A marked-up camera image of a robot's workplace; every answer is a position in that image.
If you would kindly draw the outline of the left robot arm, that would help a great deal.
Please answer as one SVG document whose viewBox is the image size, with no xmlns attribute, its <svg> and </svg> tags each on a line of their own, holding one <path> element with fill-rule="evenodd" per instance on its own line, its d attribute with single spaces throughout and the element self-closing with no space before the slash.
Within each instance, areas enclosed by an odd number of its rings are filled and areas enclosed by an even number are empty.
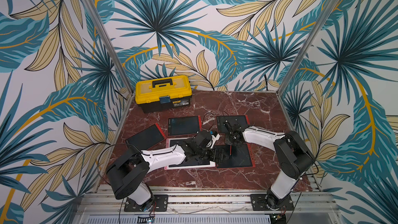
<svg viewBox="0 0 398 224">
<path fill-rule="evenodd" d="M 214 163 L 228 160 L 230 152 L 214 146 L 219 138 L 218 133 L 204 130 L 165 149 L 138 150 L 135 146 L 130 146 L 106 169 L 115 198 L 133 201 L 142 212 L 155 209 L 155 196 L 143 182 L 146 175 L 160 168 L 177 166 L 195 159 Z"/>
</svg>

